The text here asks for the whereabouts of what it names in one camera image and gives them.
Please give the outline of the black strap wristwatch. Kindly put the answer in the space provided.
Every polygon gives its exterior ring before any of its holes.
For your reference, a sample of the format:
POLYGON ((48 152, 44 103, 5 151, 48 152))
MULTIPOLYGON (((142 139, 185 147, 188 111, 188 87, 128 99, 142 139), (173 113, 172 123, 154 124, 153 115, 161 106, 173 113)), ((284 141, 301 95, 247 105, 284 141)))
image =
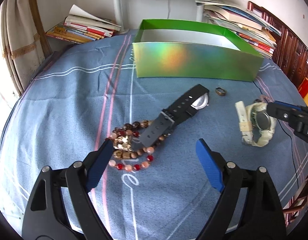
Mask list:
POLYGON ((209 90, 201 84, 195 85, 180 96, 141 133, 138 145, 152 146, 160 136, 170 133, 179 124, 193 117, 209 103, 209 90))

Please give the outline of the red yellow box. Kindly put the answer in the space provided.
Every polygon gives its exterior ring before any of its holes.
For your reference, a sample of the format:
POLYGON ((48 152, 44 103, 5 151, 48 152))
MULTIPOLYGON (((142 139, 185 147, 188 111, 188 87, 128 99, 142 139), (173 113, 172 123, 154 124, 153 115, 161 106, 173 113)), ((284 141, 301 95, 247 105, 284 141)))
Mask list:
POLYGON ((307 77, 305 77, 302 83, 299 85, 298 92, 308 107, 308 78, 307 77))

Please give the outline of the white digital wristwatch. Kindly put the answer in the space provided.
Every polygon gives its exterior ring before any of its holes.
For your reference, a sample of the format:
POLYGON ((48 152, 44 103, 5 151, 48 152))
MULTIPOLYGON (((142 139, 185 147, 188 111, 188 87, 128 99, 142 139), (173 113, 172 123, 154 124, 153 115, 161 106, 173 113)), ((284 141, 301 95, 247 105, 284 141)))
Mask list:
POLYGON ((267 105, 261 101, 255 101, 248 106, 245 106, 243 101, 235 103, 243 144, 264 147, 273 138, 277 120, 269 116, 267 105))

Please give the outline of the dark red wooden headboard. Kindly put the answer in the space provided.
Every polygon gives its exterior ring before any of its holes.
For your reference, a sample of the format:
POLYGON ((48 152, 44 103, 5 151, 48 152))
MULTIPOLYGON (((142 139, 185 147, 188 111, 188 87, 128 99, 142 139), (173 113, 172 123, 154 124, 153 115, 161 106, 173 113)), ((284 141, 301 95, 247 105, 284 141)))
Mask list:
POLYGON ((308 48, 301 39, 283 21, 267 9, 249 1, 247 9, 254 13, 261 13, 261 17, 278 29, 281 35, 274 32, 277 47, 272 56, 276 63, 289 80, 299 87, 305 78, 308 79, 308 48))

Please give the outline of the right stack of books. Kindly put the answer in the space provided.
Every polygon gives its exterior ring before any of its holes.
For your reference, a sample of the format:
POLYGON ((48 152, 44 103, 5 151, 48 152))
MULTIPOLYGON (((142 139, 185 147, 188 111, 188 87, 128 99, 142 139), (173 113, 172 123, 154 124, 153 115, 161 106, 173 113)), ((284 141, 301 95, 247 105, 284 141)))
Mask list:
POLYGON ((281 31, 256 13, 233 3, 218 0, 195 0, 203 7, 206 22, 227 28, 249 43, 262 56, 271 59, 281 31))

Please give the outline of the stack of books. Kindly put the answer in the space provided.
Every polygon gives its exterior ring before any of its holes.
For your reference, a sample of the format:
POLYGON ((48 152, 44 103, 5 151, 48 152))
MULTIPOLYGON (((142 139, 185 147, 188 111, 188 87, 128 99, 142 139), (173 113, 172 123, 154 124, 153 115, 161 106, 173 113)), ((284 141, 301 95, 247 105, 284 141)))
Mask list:
POLYGON ((83 44, 112 37, 121 26, 105 18, 96 17, 73 4, 68 16, 45 34, 58 40, 83 44))
POLYGON ((203 7, 206 22, 227 28, 249 43, 262 56, 271 59, 281 31, 256 13, 233 3, 218 0, 195 0, 203 7))

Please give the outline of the blue striped bedsheet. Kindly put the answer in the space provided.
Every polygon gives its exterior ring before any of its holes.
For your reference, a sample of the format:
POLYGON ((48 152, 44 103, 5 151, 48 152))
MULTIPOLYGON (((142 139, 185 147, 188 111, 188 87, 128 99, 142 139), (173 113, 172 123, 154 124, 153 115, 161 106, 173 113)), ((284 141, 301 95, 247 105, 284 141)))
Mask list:
POLYGON ((13 108, 0 144, 0 210, 21 232, 30 192, 42 167, 66 168, 96 150, 116 127, 153 120, 196 84, 209 90, 209 104, 183 122, 154 153, 149 168, 108 168, 90 193, 98 215, 115 239, 194 239, 219 193, 195 153, 196 141, 239 167, 268 169, 286 205, 308 174, 308 144, 277 124, 263 148, 241 142, 237 101, 264 96, 303 104, 296 87, 264 61, 253 82, 193 78, 138 78, 134 33, 74 46, 30 84, 13 108))

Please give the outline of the green holographic cardboard box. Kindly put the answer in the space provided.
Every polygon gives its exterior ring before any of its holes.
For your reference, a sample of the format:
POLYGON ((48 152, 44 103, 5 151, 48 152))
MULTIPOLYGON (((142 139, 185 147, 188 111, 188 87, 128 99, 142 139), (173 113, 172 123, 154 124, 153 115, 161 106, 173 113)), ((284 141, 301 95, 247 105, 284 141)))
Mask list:
POLYGON ((133 51, 138 77, 252 82, 264 60, 231 30, 185 20, 143 20, 133 51))

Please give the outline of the beige curtain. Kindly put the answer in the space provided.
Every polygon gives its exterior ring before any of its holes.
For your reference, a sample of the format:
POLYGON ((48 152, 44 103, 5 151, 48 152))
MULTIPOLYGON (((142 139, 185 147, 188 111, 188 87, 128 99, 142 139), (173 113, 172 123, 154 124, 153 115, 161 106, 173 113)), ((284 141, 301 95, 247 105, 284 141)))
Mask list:
POLYGON ((0 43, 15 90, 22 95, 38 67, 52 54, 37 0, 3 0, 0 43))

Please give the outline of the left stack of books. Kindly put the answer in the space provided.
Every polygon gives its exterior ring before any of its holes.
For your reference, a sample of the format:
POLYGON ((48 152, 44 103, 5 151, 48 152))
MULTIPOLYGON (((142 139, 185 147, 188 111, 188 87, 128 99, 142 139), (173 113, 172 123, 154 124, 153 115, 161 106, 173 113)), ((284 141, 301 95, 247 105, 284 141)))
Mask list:
POLYGON ((58 40, 83 44, 112 37, 121 26, 105 18, 96 17, 73 4, 68 16, 45 34, 58 40))

